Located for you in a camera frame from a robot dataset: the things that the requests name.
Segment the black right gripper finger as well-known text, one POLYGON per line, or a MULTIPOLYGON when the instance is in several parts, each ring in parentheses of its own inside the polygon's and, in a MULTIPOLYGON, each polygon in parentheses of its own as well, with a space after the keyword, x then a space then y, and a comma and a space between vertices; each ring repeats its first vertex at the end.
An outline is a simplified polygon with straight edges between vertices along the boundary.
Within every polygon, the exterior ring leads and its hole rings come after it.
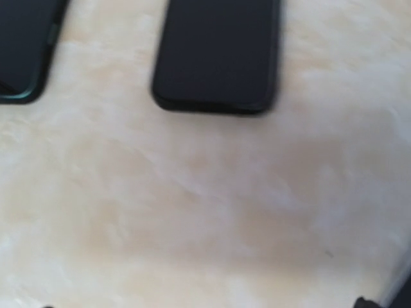
POLYGON ((364 297, 359 297, 354 303, 354 308, 380 308, 380 306, 372 300, 368 300, 364 297))

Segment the black phone case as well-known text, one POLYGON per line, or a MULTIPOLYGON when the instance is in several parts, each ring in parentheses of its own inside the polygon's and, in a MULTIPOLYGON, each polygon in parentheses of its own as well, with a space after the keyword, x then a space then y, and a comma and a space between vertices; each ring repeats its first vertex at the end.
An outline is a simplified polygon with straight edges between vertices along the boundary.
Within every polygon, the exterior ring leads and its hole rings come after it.
POLYGON ((151 93, 176 112, 254 115, 270 110, 281 63, 281 1, 172 0, 151 93))
POLYGON ((69 1, 1 1, 1 104, 43 93, 69 1))

